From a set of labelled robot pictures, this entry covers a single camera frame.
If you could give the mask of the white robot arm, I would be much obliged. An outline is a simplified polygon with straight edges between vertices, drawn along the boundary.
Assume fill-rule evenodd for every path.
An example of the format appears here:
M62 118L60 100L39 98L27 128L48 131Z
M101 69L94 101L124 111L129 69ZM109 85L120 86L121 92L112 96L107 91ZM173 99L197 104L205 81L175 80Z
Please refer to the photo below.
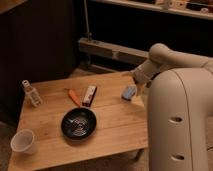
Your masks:
M132 74L135 83L151 84L149 171L208 171L205 120L213 116L213 57L157 43Z

